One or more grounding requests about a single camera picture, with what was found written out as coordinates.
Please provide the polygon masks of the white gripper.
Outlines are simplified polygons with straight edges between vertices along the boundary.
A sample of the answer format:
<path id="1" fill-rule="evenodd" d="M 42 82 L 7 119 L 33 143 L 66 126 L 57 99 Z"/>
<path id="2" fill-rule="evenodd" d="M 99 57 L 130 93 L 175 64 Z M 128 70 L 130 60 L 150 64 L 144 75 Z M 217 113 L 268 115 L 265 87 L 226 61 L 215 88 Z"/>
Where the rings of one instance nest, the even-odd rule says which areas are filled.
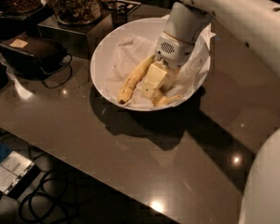
<path id="1" fill-rule="evenodd" d="M 170 69 L 181 68 L 193 50 L 194 45 L 176 40 L 162 32 L 155 48 L 155 58 L 159 62 L 154 62 L 149 66 L 142 82 L 142 95 L 149 100 L 154 98 L 168 79 L 168 69 L 165 65 Z"/>

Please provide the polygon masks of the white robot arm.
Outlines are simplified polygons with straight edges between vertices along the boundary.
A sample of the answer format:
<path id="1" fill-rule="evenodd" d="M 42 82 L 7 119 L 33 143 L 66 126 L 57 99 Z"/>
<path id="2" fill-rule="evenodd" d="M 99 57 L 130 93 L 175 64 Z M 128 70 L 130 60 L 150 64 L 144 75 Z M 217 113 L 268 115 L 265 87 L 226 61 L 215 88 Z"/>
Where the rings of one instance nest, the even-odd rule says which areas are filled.
<path id="1" fill-rule="evenodd" d="M 280 78 L 280 6 L 271 0 L 178 0 L 155 48 L 171 70 L 186 63 L 216 19 Z M 260 148 L 245 184 L 239 224 L 280 224 L 280 128 Z"/>

